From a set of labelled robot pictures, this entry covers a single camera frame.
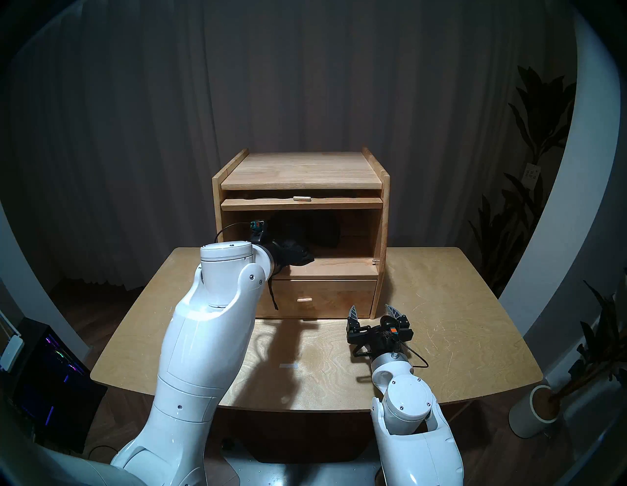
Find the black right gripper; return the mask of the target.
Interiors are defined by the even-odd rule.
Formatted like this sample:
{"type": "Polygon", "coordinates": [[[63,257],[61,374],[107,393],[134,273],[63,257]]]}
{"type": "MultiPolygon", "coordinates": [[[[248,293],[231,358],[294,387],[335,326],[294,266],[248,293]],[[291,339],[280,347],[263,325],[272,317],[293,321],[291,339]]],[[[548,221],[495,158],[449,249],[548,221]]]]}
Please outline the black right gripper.
{"type": "Polygon", "coordinates": [[[347,317],[347,342],[354,346],[352,357],[377,358],[386,353],[401,352],[401,343],[412,339],[412,330],[406,315],[385,304],[387,316],[375,326],[361,326],[353,305],[347,317]]]}

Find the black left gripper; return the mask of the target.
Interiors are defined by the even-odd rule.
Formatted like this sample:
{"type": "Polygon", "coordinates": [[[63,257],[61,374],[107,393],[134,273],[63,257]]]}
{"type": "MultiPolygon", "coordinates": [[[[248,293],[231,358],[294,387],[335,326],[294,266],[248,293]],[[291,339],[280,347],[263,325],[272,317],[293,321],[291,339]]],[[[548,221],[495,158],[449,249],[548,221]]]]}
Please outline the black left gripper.
{"type": "Polygon", "coordinates": [[[273,275],[287,266],[299,263],[299,244],[295,240],[272,240],[268,250],[274,261],[273,275]]]}

